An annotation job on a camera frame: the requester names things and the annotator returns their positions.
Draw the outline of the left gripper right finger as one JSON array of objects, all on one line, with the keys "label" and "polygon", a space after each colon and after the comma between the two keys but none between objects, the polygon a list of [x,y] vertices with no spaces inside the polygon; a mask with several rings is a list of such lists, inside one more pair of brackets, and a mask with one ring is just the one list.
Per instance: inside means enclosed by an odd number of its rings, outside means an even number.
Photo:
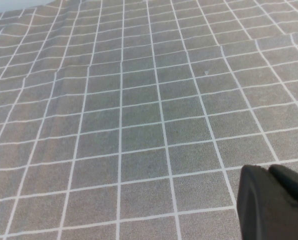
[{"label": "left gripper right finger", "polygon": [[268,171],[298,201],[298,173],[280,164],[271,165]]}]

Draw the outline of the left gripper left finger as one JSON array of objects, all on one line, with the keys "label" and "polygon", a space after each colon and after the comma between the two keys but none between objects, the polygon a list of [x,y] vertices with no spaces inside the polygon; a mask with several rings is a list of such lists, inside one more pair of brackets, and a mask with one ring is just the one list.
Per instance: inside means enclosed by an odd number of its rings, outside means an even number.
[{"label": "left gripper left finger", "polygon": [[237,195],[244,240],[298,240],[298,201],[265,169],[244,165]]}]

